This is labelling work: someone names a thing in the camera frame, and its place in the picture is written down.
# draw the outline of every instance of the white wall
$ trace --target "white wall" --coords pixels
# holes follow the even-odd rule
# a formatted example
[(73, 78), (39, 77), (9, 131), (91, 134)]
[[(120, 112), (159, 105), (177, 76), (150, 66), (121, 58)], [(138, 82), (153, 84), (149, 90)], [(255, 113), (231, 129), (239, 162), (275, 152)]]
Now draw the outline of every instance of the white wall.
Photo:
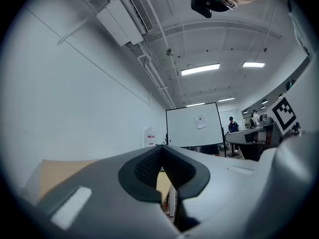
[(166, 133), (153, 83), (99, 24), (58, 44), (90, 13), (81, 0), (30, 0), (3, 43), (1, 153), (15, 188), (43, 159), (106, 158), (141, 148), (147, 127), (157, 143)]
[(219, 112), (232, 111), (238, 108), (238, 103), (236, 100), (225, 101), (225, 102), (216, 102)]

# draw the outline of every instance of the ceiling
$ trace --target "ceiling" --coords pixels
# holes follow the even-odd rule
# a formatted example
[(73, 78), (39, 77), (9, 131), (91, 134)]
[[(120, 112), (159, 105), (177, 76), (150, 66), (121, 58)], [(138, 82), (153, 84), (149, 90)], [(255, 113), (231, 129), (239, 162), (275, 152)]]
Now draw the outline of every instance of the ceiling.
[[(295, 81), (298, 80), (299, 76), (302, 74), (302, 72), (306, 69), (306, 67), (308, 66), (310, 62), (309, 57), (307, 57), (304, 62), (296, 69), (296, 71), (294, 71), (290, 76), (288, 76), (286, 78), (285, 81), (282, 82), (282, 84), (280, 84), (278, 87), (276, 87), (274, 90), (272, 90), (269, 94), (267, 94), (264, 98), (260, 99), (258, 102), (254, 103), (253, 105), (251, 105), (250, 107), (247, 107), (247, 114), (243, 114), (243, 117), (249, 117), (251, 115), (251, 112), (253, 110), (256, 110), (257, 112), (266, 112), (267, 109), (274, 104), (278, 98), (280, 94), (284, 94), (285, 92), (287, 92), (286, 90), (286, 83), (291, 80), (294, 79)], [(268, 102), (266, 104), (262, 104), (263, 99), (266, 99)]]
[[(174, 50), (179, 88), (159, 25), (146, 0), (141, 1), (154, 25), (146, 38), (177, 108), (240, 98), (247, 89), (266, 84), (297, 45), (287, 5), (281, 0), (258, 0), (233, 11), (213, 12), (211, 19), (192, 11), (190, 0), (151, 0)], [(245, 61), (266, 65), (244, 69)], [(215, 63), (220, 63), (218, 70), (181, 75), (181, 70)]]

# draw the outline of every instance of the whiteboard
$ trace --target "whiteboard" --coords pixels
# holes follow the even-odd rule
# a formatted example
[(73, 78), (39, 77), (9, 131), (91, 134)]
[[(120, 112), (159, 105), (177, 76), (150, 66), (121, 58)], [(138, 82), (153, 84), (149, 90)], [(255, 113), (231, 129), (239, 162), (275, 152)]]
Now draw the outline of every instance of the whiteboard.
[(221, 125), (224, 128), (224, 134), (228, 132), (229, 126), (229, 117), (233, 117), (234, 121), (237, 122), (239, 125), (239, 131), (245, 130), (245, 123), (242, 116), (242, 113), (239, 109), (231, 110), (231, 111), (224, 111), (219, 113)]
[[(195, 116), (204, 116), (206, 127), (198, 129)], [(168, 144), (195, 147), (223, 142), (216, 103), (166, 111)]]

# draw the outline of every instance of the desk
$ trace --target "desk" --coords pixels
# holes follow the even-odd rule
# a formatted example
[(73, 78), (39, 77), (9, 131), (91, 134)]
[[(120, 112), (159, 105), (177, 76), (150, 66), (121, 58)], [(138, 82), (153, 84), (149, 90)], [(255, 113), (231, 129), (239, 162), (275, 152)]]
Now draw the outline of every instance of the desk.
[[(40, 178), (40, 190), (39, 198), (41, 199), (50, 189), (69, 178), (71, 175), (80, 171), (85, 166), (92, 164), (96, 160), (91, 161), (54, 161), (43, 160), (41, 168)], [(163, 203), (171, 188), (171, 182), (169, 181), (165, 172), (159, 172), (158, 183), (156, 189), (161, 192), (161, 202)]]
[(161, 192), (161, 203), (165, 201), (168, 195), (171, 182), (165, 172), (159, 172), (158, 183), (156, 189)]

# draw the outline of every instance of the floor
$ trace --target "floor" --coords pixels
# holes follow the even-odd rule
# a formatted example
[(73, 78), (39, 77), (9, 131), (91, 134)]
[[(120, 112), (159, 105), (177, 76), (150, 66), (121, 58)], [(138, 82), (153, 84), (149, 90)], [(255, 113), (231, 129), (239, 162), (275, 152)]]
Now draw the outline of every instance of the floor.
[[(224, 151), (220, 151), (219, 153), (220, 153), (220, 154), (219, 154), (220, 157), (225, 157), (225, 156), (224, 156)], [(230, 158), (230, 157), (227, 156), (227, 154), (231, 154), (231, 149), (228, 150), (228, 151), (226, 151), (226, 157), (227, 157), (227, 158)], [(241, 153), (241, 151), (238, 151), (237, 154), (239, 154), (239, 156), (232, 157), (232, 158), (245, 159), (244, 156), (243, 156), (243, 154)]]

